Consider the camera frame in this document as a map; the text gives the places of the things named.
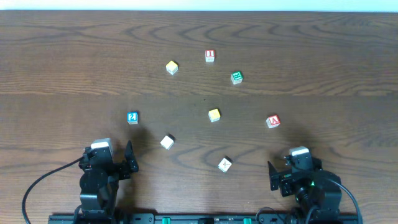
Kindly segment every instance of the yellow block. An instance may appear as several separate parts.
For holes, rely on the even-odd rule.
[[[214,109],[209,111],[209,118],[211,122],[218,121],[220,119],[221,115],[218,109]]]
[[[175,62],[170,61],[170,62],[166,65],[166,70],[167,70],[168,72],[170,72],[170,74],[174,75],[174,73],[178,70],[178,65],[177,65]]]

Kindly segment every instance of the wooden cube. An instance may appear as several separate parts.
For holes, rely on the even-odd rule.
[[[221,160],[220,164],[218,164],[218,168],[221,171],[226,172],[231,167],[231,165],[231,161],[229,161],[227,158],[224,158],[223,160]]]
[[[174,73],[176,73],[176,72],[178,71],[178,65],[177,65],[175,62],[170,61],[170,62],[166,65],[166,70],[167,70],[170,74],[174,75]]]
[[[273,115],[267,118],[266,121],[268,128],[278,127],[280,125],[280,120],[278,115]]]
[[[232,81],[232,83],[234,83],[234,85],[238,84],[238,83],[241,83],[243,81],[242,72],[241,71],[237,71],[237,72],[232,73],[231,81]]]
[[[221,115],[218,109],[214,109],[209,111],[209,118],[211,122],[218,121],[220,119]]]
[[[160,144],[167,150],[169,150],[174,144],[174,140],[168,136],[165,136]]]
[[[137,112],[127,113],[127,122],[129,124],[138,124],[138,113]]]
[[[214,50],[206,50],[206,52],[205,52],[206,62],[214,62],[215,58],[216,58],[216,54],[215,54]]]

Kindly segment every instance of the white wall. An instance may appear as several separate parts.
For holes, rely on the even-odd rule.
[[[0,9],[398,12],[398,0],[0,0]]]

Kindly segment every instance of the wood grain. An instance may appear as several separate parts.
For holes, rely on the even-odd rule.
[[[366,223],[398,222],[398,15],[298,12],[0,12],[0,220],[23,222],[42,174],[110,137],[140,171],[118,205],[159,213],[293,207],[269,190],[307,146],[357,198]],[[216,62],[205,63],[205,49]],[[175,60],[170,76],[165,64]],[[232,85],[241,70],[244,81]],[[219,108],[211,123],[207,112]],[[126,113],[138,110],[140,124]],[[267,116],[282,124],[268,129]],[[170,133],[171,150],[159,144]],[[224,174],[223,156],[234,164]],[[80,204],[77,166],[33,189],[33,223]],[[354,213],[344,195],[340,209]]]

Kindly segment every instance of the black cable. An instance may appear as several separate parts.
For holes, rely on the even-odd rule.
[[[317,209],[317,208],[318,208],[318,207],[317,207],[316,205],[314,205],[314,206],[312,206],[312,207],[310,208],[310,210],[308,211],[307,217],[306,217],[306,219],[305,219],[305,224],[308,224],[308,223],[309,223],[312,212],[313,212],[315,209]]]
[[[359,223],[359,224],[363,224],[363,221],[362,221],[362,214],[361,214],[361,211],[359,210],[359,205],[358,205],[358,202],[356,201],[354,195],[353,195],[346,187],[344,187],[344,185],[339,184],[339,183],[337,183],[336,181],[331,180],[331,179],[326,178],[326,177],[324,177],[324,179],[325,179],[325,180],[329,180],[330,182],[336,184],[337,186],[339,186],[341,189],[343,189],[343,190],[348,194],[348,196],[350,197],[350,199],[354,202],[355,210],[356,210],[356,213],[357,213],[357,216],[358,216],[358,223]]]
[[[70,167],[70,166],[74,165],[75,163],[79,162],[82,158],[83,158],[83,157],[80,157],[79,159],[77,159],[77,160],[75,160],[75,161],[73,161],[73,162],[71,162],[71,163],[69,163],[69,164],[67,164],[67,165],[65,165],[65,166],[63,166],[63,167],[59,167],[58,169],[55,169],[55,170],[53,170],[53,171],[50,171],[50,172],[44,174],[43,176],[41,176],[40,178],[38,178],[35,182],[33,182],[32,185],[30,185],[30,187],[29,187],[29,188],[26,190],[26,192],[25,192],[24,199],[22,199],[22,214],[24,215],[24,219],[25,219],[25,222],[26,222],[27,224],[31,224],[31,223],[30,223],[29,218],[27,217],[27,214],[26,214],[26,199],[27,199],[27,196],[29,195],[29,192],[33,189],[33,187],[34,187],[37,183],[39,183],[42,179],[48,177],[49,175],[51,175],[51,174],[53,174],[53,173],[55,173],[55,172],[58,172],[58,171],[60,171],[60,170],[62,170],[62,169],[65,169],[65,168],[67,168],[67,167]]]
[[[315,171],[300,169],[300,168],[296,167],[294,164],[291,164],[291,166],[294,167],[294,168],[296,168],[297,170],[301,170],[301,171],[304,171],[304,172],[309,172],[309,173],[312,173],[312,174],[317,174],[317,172],[315,172]],[[344,185],[339,184],[339,183],[337,183],[336,181],[334,181],[334,180],[332,180],[332,179],[329,179],[329,178],[327,178],[327,177],[324,177],[324,176],[320,176],[320,177],[323,178],[323,179],[325,179],[325,180],[328,180],[328,181],[334,183],[335,185],[337,185],[338,187],[340,187],[341,189],[343,189],[343,190],[348,194],[348,196],[350,197],[350,199],[351,199],[351,200],[353,201],[353,203],[354,203],[355,210],[356,210],[356,215],[358,216],[358,223],[359,223],[359,224],[363,224],[363,221],[362,221],[362,214],[361,214],[361,211],[360,211],[360,209],[359,209],[358,202],[356,201],[354,195],[353,195],[346,187],[344,187]]]
[[[260,212],[262,212],[262,211],[264,211],[265,209],[271,209],[272,211],[274,211],[274,213],[285,223],[285,219],[284,218],[282,218],[273,208],[271,208],[271,207],[262,207],[262,208],[260,208],[260,210],[257,212],[257,214],[256,214],[256,221],[258,220],[258,216],[259,216],[259,213]]]

